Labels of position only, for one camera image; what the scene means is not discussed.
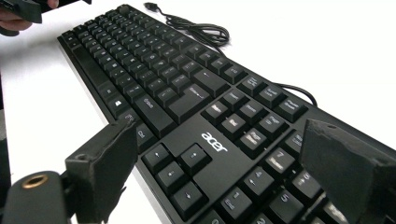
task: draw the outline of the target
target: key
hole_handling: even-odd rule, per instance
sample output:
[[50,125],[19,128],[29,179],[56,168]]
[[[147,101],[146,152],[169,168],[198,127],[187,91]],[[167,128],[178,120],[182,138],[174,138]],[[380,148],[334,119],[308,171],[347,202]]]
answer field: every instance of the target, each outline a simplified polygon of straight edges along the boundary
[[183,91],[184,95],[169,105],[169,113],[178,124],[200,110],[211,101],[210,95],[196,84]]
[[147,94],[134,103],[137,113],[148,122],[148,126],[159,137],[176,128],[176,124],[165,111]]

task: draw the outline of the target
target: keyboard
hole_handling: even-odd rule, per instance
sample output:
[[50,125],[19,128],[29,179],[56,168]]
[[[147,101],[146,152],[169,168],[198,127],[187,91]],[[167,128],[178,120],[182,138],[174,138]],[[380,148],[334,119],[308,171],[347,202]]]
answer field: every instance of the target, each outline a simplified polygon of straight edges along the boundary
[[347,223],[299,163],[308,119],[385,147],[131,6],[58,37],[172,223]]

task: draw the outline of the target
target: black device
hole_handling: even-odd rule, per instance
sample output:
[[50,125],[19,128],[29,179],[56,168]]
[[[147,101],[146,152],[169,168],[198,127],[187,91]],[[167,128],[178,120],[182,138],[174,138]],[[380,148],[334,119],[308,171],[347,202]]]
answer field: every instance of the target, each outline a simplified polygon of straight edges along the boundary
[[[63,7],[77,1],[78,0],[60,0],[58,7]],[[92,0],[84,0],[84,2],[90,4]],[[51,10],[46,0],[0,0],[0,7],[14,13],[26,21],[34,23],[41,23],[41,14]],[[19,31],[9,31],[0,27],[1,35],[15,36],[19,33]]]
[[58,40],[109,121],[142,121],[136,167],[168,218],[347,223],[300,163],[306,122],[393,149],[149,13],[123,5]]
[[107,222],[137,161],[132,119],[108,124],[66,160],[66,172],[31,174],[8,191],[4,224]]

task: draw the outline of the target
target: arrow key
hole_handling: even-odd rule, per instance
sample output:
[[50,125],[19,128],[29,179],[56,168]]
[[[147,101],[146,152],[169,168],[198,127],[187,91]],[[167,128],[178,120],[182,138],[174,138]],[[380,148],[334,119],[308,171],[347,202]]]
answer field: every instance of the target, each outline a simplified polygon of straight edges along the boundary
[[209,162],[210,158],[197,144],[194,144],[180,156],[180,163],[187,174],[191,176],[198,173],[198,171],[204,168]]

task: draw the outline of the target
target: black key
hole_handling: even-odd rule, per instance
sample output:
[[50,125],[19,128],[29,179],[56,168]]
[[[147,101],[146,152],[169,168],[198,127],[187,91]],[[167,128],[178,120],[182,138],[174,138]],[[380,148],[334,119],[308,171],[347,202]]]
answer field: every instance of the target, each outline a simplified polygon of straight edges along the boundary
[[248,77],[238,86],[239,90],[245,92],[251,97],[254,97],[257,93],[262,91],[262,88],[264,87],[265,84],[263,80],[255,77]]
[[186,89],[190,85],[191,85],[190,79],[184,75],[181,75],[181,76],[173,79],[171,82],[172,89],[174,89],[175,92],[177,92],[178,94],[181,94],[182,91],[184,91],[184,89]]
[[117,118],[128,108],[131,108],[128,102],[126,102],[125,98],[120,94],[107,101],[107,107],[114,118]]
[[268,217],[275,223],[292,223],[303,209],[303,204],[284,189],[270,203]]
[[280,116],[269,114],[255,127],[271,141],[275,141],[289,126]]
[[307,108],[302,101],[291,97],[275,108],[277,114],[290,122],[295,122],[306,110]]
[[172,161],[169,165],[163,168],[157,175],[155,175],[155,178],[167,195],[177,191],[188,181],[187,175],[175,161]]
[[233,141],[239,138],[247,127],[248,124],[243,119],[236,114],[232,114],[220,124],[219,130]]
[[241,188],[254,203],[260,204],[270,195],[274,183],[274,179],[258,166],[245,177]]
[[293,132],[282,145],[292,156],[300,156],[301,146],[303,145],[303,134],[300,131]]
[[160,105],[166,108],[178,99],[178,95],[171,88],[166,88],[164,91],[158,93],[157,99]]
[[202,67],[196,62],[189,62],[181,67],[182,73],[185,74],[187,77],[191,77],[200,70],[202,70]]
[[146,149],[151,147],[157,142],[157,138],[151,132],[149,127],[145,123],[141,123],[136,128],[136,138],[137,138],[137,152],[141,154]]
[[242,119],[246,120],[248,124],[254,125],[257,120],[268,112],[264,110],[264,106],[260,105],[255,100],[250,100],[245,105],[243,105],[236,112]]
[[242,136],[236,144],[251,159],[256,159],[269,145],[269,140],[256,129],[251,129]]
[[221,101],[233,112],[239,109],[247,100],[246,95],[239,90],[230,91],[221,98]]
[[208,50],[207,52],[201,54],[197,58],[197,62],[200,63],[204,67],[208,67],[211,63],[213,63],[219,56],[216,55],[215,52]]
[[180,163],[187,174],[193,176],[210,162],[209,157],[197,144],[192,145],[180,156]]
[[137,99],[134,103],[137,113],[148,123],[148,126],[159,137],[164,137],[167,133],[176,128],[176,124],[163,111],[163,109],[148,95]]
[[291,182],[290,192],[300,202],[310,205],[320,193],[320,184],[307,171],[302,171]]
[[240,188],[234,188],[221,200],[219,210],[228,222],[243,223],[251,206],[252,202],[248,196]]
[[211,101],[210,95],[196,84],[183,91],[184,95],[169,105],[169,113],[178,124],[188,119]]
[[226,58],[218,58],[213,63],[211,63],[208,68],[210,71],[216,73],[217,75],[221,75],[222,72],[227,70],[232,65],[230,61]]
[[215,126],[223,122],[230,114],[231,111],[220,101],[215,102],[202,112],[202,116]]
[[221,77],[224,78],[226,81],[230,82],[231,84],[235,84],[238,81],[242,80],[247,75],[245,70],[238,65],[234,65],[229,69],[225,70],[221,73]]
[[163,167],[169,164],[173,158],[163,146],[159,144],[143,157],[143,162],[153,175],[156,175]]
[[285,98],[286,95],[282,89],[275,86],[267,86],[256,96],[256,100],[271,109],[279,105]]
[[274,224],[265,214],[260,213],[250,224]]
[[73,54],[76,57],[79,65],[84,70],[87,77],[90,79],[92,85],[98,90],[101,90],[103,85],[110,83],[110,80],[98,66],[96,61],[91,57],[90,53],[82,46],[73,49]]
[[347,224],[348,221],[344,215],[338,210],[332,202],[326,203],[323,207],[323,216],[321,216],[325,223],[331,224]]
[[187,51],[187,56],[189,56],[190,58],[196,60],[198,58],[199,55],[201,55],[202,53],[204,53],[205,51],[205,47],[200,45],[200,44],[196,44],[193,47],[189,48],[189,50]]
[[192,182],[187,183],[170,199],[184,221],[192,217],[206,201],[205,196]]
[[279,147],[267,157],[264,165],[269,167],[267,171],[270,172],[270,175],[280,176],[287,173],[292,168],[294,162],[295,159]]
[[194,80],[194,82],[202,87],[205,91],[209,92],[213,98],[218,97],[230,88],[230,86],[227,85],[227,83],[221,77],[218,77],[206,69],[195,74],[192,77],[192,80]]
[[225,224],[225,222],[215,210],[210,210],[196,224]]

